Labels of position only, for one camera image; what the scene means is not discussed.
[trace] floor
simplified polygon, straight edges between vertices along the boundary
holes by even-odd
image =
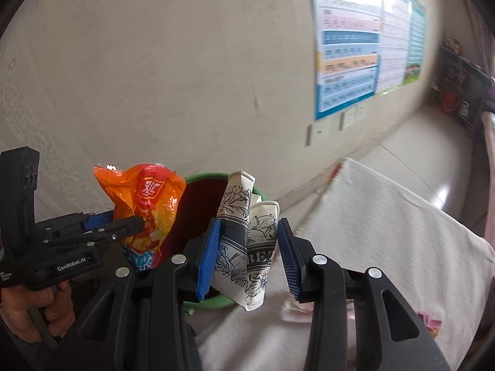
[[[465,128],[437,107],[425,106],[359,161],[460,220],[472,149]],[[294,229],[321,192],[283,211]]]

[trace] beige wall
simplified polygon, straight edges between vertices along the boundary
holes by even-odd
[[[41,151],[39,218],[108,207],[96,163],[181,175],[244,169],[272,198],[423,102],[442,36],[427,10],[417,83],[305,146],[314,111],[311,0],[26,0],[0,41],[0,149]]]
[[[464,0],[443,0],[445,35],[462,44],[462,56],[483,66],[483,58],[476,45],[473,27]]]

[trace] silver screw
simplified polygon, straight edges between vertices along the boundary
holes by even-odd
[[[186,259],[187,258],[185,255],[177,254],[172,257],[172,262],[174,262],[175,265],[180,265],[180,264],[184,264]]]
[[[128,267],[120,267],[115,271],[115,275],[117,277],[126,277],[130,273],[130,270]]]
[[[372,267],[368,271],[368,275],[370,275],[371,277],[374,277],[375,279],[379,279],[380,277],[382,277],[382,271],[376,267]]]
[[[313,262],[316,265],[325,265],[327,263],[327,257],[325,257],[324,255],[315,255],[313,257]]]

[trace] human hand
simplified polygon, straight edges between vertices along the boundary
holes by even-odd
[[[49,288],[30,291],[21,285],[2,289],[0,317],[14,335],[27,343],[41,341],[41,335],[27,311],[34,306],[44,308],[49,321],[48,330],[53,336],[65,336],[75,321],[72,291],[68,280],[57,287],[55,294]]]

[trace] educational chart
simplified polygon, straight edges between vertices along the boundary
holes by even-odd
[[[316,0],[316,119],[375,93],[382,0]]]
[[[402,85],[407,65],[409,32],[409,0],[383,0],[376,93],[383,93]]]
[[[315,119],[419,78],[425,9],[416,0],[314,0]]]
[[[410,0],[411,4],[411,37],[409,39],[409,56],[404,77],[404,85],[419,78],[423,64],[425,47],[426,10],[417,0]]]

